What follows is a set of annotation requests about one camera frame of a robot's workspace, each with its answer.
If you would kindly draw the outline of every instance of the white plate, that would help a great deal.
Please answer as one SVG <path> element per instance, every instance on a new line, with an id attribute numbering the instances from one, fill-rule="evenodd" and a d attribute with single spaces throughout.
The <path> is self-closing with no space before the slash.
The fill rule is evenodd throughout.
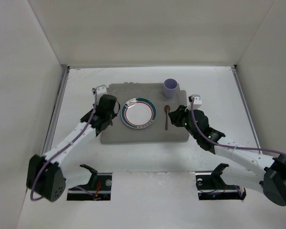
<path id="1" fill-rule="evenodd" d="M 128 100 L 122 107 L 121 117 L 123 122 L 135 129 L 150 126 L 157 115 L 156 107 L 148 99 L 134 98 Z"/>

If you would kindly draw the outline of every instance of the red ring on plate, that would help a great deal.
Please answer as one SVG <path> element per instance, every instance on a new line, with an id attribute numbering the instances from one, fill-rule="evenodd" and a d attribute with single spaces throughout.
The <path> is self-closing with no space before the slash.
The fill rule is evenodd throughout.
<path id="1" fill-rule="evenodd" d="M 141 104 L 146 104 L 146 105 L 148 105 L 148 107 L 149 107 L 149 108 L 151 109 L 151 111 L 152 111 L 151 119 L 150 119 L 147 123 L 142 124 L 142 125 L 146 125 L 146 124 L 148 124 L 148 123 L 153 119 L 153 109 L 152 109 L 152 107 L 151 107 L 148 103 L 139 102 L 139 101 L 137 101 L 137 103 L 141 103 Z M 125 115 L 126 120 L 129 122 L 129 120 L 128 120 L 128 118 L 127 118 L 127 115 L 126 115 L 127 110 L 128 110 L 128 107 L 125 109 L 124 115 Z M 142 126 L 142 125 L 133 124 L 133 123 L 131 123 L 131 122 L 129 122 L 129 123 L 130 123 L 131 125 L 134 125 L 134 126 Z"/>

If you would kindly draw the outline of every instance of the white wall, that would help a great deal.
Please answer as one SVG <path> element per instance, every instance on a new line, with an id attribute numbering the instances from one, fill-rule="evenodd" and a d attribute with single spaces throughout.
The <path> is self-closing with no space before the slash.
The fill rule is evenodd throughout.
<path id="1" fill-rule="evenodd" d="M 273 0 L 29 0 L 61 63 L 237 64 Z"/>
<path id="2" fill-rule="evenodd" d="M 276 0 L 237 66 L 264 147 L 286 152 L 286 0 Z"/>
<path id="3" fill-rule="evenodd" d="M 0 229 L 16 228 L 61 66 L 27 0 L 0 0 Z"/>

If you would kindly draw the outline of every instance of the red wire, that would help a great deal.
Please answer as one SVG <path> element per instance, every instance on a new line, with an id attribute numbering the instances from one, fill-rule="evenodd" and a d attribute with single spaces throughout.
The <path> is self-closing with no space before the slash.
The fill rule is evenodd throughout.
<path id="1" fill-rule="evenodd" d="M 98 191 L 100 191 L 100 189 L 101 189 L 101 182 L 99 181 L 99 182 L 96 184 L 96 191 L 95 191 L 95 194 L 94 194 L 94 196 L 93 196 L 93 199 L 96 198 L 97 193 L 98 193 Z"/>

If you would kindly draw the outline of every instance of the wire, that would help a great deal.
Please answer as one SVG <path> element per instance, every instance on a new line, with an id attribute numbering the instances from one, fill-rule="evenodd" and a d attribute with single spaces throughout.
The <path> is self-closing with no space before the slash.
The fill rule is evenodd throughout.
<path id="1" fill-rule="evenodd" d="M 80 186 L 75 186 L 75 188 L 78 188 L 78 189 L 80 189 L 81 191 L 84 191 L 85 193 L 87 193 L 87 194 L 90 195 L 90 196 L 94 196 L 93 193 L 89 192 L 88 190 L 86 190 L 86 189 L 84 189 L 84 188 L 82 188 L 82 187 L 80 187 Z"/>
<path id="2" fill-rule="evenodd" d="M 230 149 L 241 149 L 241 150 L 257 150 L 257 151 L 266 151 L 266 152 L 271 152 L 271 153 L 276 153 L 276 154 L 280 154 L 280 155 L 284 155 L 286 156 L 286 153 L 284 152 L 281 152 L 281 151 L 278 151 L 278 150 L 274 150 L 274 149 L 265 149 L 265 148 L 252 148 L 252 147 L 241 147 L 241 146 L 229 146 L 229 145 L 222 145 L 222 144 L 219 144 L 217 142 L 214 142 L 212 140 L 210 140 L 207 136 L 205 136 L 202 131 L 199 129 L 198 127 L 198 124 L 196 122 L 196 119 L 195 119 L 195 115 L 194 115 L 194 99 L 192 100 L 191 102 L 191 114 L 192 114 L 192 119 L 193 119 L 193 122 L 194 122 L 194 125 L 197 129 L 197 131 L 199 132 L 199 134 L 206 140 L 208 141 L 209 143 L 215 145 L 215 146 L 220 146 L 220 147 L 224 147 L 224 148 L 230 148 Z"/>
<path id="3" fill-rule="evenodd" d="M 77 139 L 79 139 L 81 137 L 81 135 L 85 132 L 85 130 L 87 129 L 88 125 L 90 124 L 90 121 L 92 120 L 92 117 L 95 113 L 95 108 L 96 108 L 96 103 L 97 103 L 97 93 L 96 93 L 96 89 L 97 88 L 93 88 L 92 91 L 93 93 L 95 93 L 95 103 L 93 104 L 93 110 L 91 112 L 91 115 L 89 117 L 89 120 L 87 121 L 85 127 L 82 129 L 82 131 L 70 142 L 68 143 L 64 148 L 62 148 L 60 151 L 58 151 L 56 154 L 54 154 L 46 163 L 44 163 L 44 165 L 41 167 L 41 169 L 39 170 L 37 176 L 35 177 L 35 180 L 33 182 L 33 185 L 32 185 L 32 189 L 31 189 L 31 195 L 30 195 L 30 198 L 32 201 L 36 201 L 36 200 L 40 200 L 42 199 L 43 197 L 39 197 L 39 198 L 34 198 L 34 192 L 35 192 L 35 189 L 36 189 L 36 185 L 37 185 L 37 182 L 39 180 L 39 178 L 41 177 L 43 171 L 46 169 L 46 167 L 48 166 L 48 164 L 54 159 L 56 158 L 58 155 L 60 155 L 61 153 L 63 153 L 65 150 L 67 150 Z"/>
<path id="4" fill-rule="evenodd" d="M 217 191 L 218 189 L 215 189 L 215 190 L 213 190 L 212 192 L 203 192 L 203 191 L 201 191 L 201 190 L 199 190 L 198 189 L 198 191 L 200 191 L 200 192 L 202 192 L 202 193 L 213 193 L 213 192 L 215 192 L 215 191 Z"/>
<path id="5" fill-rule="evenodd" d="M 93 196 L 93 200 L 97 197 L 97 193 L 98 191 L 100 191 L 101 189 L 101 182 L 99 181 L 97 184 L 96 184 L 97 188 L 96 188 L 96 191 L 95 191 L 95 194 Z"/>
<path id="6" fill-rule="evenodd" d="M 227 186 L 225 186 L 225 189 L 224 189 L 224 191 L 223 192 L 219 192 L 219 193 L 214 193 L 215 191 L 217 191 L 218 189 L 215 189 L 214 191 L 212 191 L 212 192 L 203 192 L 203 191 L 201 191 L 201 190 L 199 190 L 198 189 L 198 191 L 200 191 L 200 192 L 202 192 L 202 193 L 214 193 L 214 194 L 222 194 L 222 193 L 224 193 L 225 191 L 226 191 L 226 189 L 227 189 Z"/>
<path id="7" fill-rule="evenodd" d="M 239 194 L 239 197 L 241 198 L 241 197 L 242 197 L 242 193 L 241 193 L 241 191 L 240 191 L 240 187 L 237 186 L 237 185 L 235 185 L 235 188 L 236 188 L 236 190 L 237 190 L 237 192 L 238 192 L 238 194 Z"/>
<path id="8" fill-rule="evenodd" d="M 80 189 L 81 191 L 84 191 L 85 193 L 87 193 L 88 195 L 90 195 L 90 196 L 93 196 L 93 200 L 96 200 L 95 198 L 97 197 L 97 193 L 98 193 L 98 191 L 100 191 L 100 189 L 101 189 L 101 182 L 99 181 L 97 184 L 96 184 L 96 191 L 95 191 L 95 193 L 91 193 L 91 192 L 89 192 L 88 190 L 86 190 L 86 189 L 84 189 L 84 188 L 82 188 L 82 187 L 80 187 L 80 186 L 75 186 L 75 188 L 78 188 L 78 189 Z"/>

